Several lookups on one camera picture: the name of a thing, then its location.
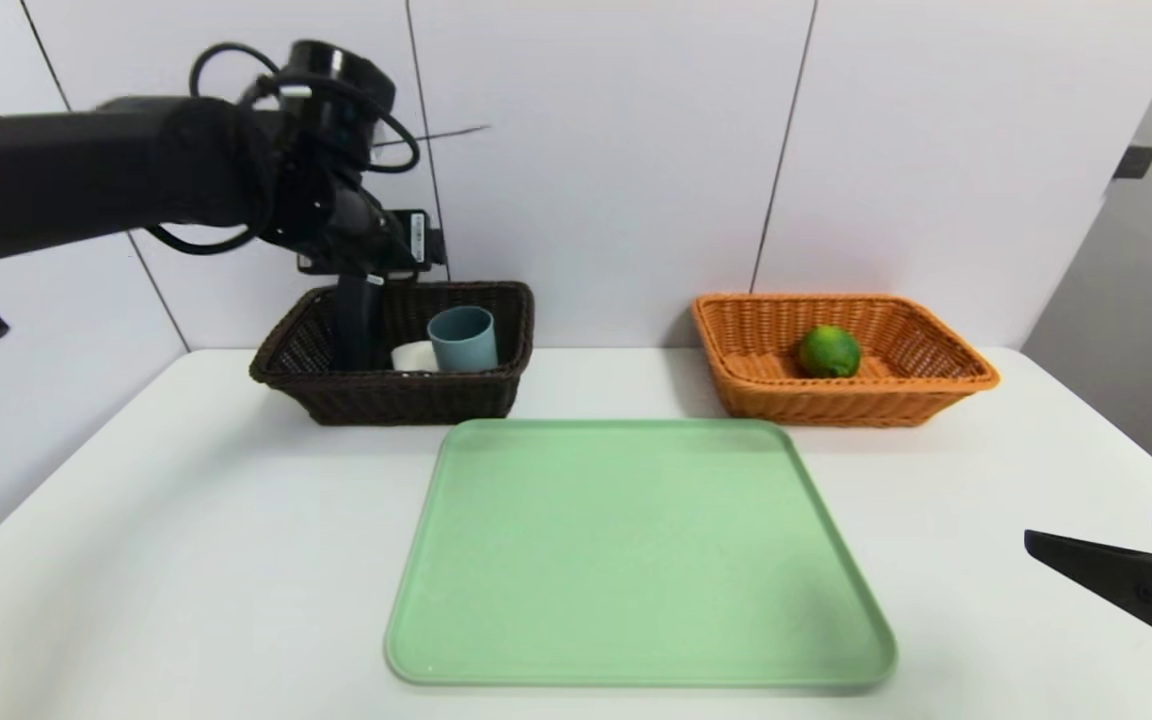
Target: white table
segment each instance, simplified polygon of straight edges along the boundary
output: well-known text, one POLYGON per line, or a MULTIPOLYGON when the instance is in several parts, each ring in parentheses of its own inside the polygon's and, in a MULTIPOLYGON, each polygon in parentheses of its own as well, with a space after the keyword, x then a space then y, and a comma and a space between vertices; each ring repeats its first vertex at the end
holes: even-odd
MULTIPOLYGON (((1152 629, 1025 528, 1152 550, 1152 458, 1025 357, 923 429, 790 429, 900 644, 867 694, 418 688, 381 653, 447 429, 320 429, 189 355, 0 528, 0 720, 1152 717, 1152 629)), ((719 416, 704 358, 538 350, 515 418, 719 416)))

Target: blue cup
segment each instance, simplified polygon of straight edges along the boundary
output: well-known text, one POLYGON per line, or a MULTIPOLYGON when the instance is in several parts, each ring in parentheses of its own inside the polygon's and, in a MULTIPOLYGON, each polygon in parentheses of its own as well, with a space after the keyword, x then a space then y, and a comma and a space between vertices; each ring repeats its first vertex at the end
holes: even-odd
POLYGON ((461 305, 434 314, 425 331, 445 373, 480 373, 500 364, 495 319, 483 306, 461 305))

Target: green fruit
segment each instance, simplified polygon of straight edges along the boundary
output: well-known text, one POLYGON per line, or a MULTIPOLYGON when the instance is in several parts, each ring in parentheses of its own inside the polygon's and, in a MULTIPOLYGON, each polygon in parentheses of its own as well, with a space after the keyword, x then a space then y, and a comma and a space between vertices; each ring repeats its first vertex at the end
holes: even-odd
POLYGON ((861 346, 846 329, 817 325, 799 342, 799 364, 813 378, 850 378, 861 369, 861 346))

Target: green tray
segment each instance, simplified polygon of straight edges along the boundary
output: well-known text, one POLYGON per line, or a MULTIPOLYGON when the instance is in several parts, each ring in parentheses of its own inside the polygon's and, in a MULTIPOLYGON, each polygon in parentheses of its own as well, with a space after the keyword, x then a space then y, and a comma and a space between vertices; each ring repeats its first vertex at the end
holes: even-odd
POLYGON ((896 642, 776 425, 469 420, 385 653, 422 684, 838 688, 896 642))

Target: orange wicker basket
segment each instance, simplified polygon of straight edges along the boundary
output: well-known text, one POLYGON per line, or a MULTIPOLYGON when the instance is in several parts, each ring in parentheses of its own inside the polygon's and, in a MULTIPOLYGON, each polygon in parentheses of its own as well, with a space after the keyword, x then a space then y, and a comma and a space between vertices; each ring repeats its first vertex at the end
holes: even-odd
POLYGON ((691 305, 727 412, 786 425, 922 425, 998 372, 923 305, 890 295, 705 295, 691 305), (838 325, 861 343, 852 378, 809 378, 797 343, 838 325))

